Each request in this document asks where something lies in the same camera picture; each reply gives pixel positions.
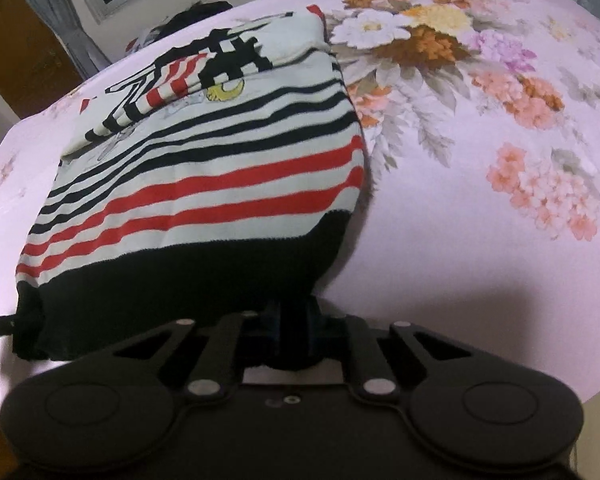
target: pink cloth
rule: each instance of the pink cloth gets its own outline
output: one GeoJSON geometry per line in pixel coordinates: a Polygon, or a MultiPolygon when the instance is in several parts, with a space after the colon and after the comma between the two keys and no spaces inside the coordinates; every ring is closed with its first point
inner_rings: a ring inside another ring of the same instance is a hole
{"type": "MultiPolygon", "coordinates": [[[[82,99],[211,28],[309,4],[339,42],[375,190],[316,290],[325,308],[409,320],[592,397],[600,22],[571,0],[258,0],[108,67],[0,146],[0,316],[82,99]]],[[[0,340],[0,403],[53,365],[31,368],[0,340]]]]}

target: wooden door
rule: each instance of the wooden door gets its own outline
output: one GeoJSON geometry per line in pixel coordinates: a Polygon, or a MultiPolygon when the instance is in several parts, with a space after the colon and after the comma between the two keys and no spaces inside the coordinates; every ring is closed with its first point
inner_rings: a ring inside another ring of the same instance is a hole
{"type": "Polygon", "coordinates": [[[20,118],[82,82],[55,35],[25,0],[0,0],[0,94],[20,118]]]}

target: yellow embroidery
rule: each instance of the yellow embroidery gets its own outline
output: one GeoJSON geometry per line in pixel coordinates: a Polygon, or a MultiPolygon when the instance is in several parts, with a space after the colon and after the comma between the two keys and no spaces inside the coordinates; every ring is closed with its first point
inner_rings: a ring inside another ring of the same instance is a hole
{"type": "Polygon", "coordinates": [[[230,83],[222,83],[205,89],[206,98],[210,101],[230,101],[237,98],[244,90],[244,79],[240,79],[238,85],[230,90],[224,88],[227,84],[230,83]]]}

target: screw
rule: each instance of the screw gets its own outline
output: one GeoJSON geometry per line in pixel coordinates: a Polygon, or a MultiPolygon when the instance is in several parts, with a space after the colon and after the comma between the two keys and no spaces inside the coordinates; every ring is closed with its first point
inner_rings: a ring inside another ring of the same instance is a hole
{"type": "Polygon", "coordinates": [[[369,379],[362,386],[371,395],[389,395],[395,390],[395,383],[389,379],[369,379]]]}
{"type": "Polygon", "coordinates": [[[208,397],[215,395],[220,391],[220,384],[211,379],[198,379],[190,382],[189,386],[187,386],[187,390],[195,396],[208,397]]]}

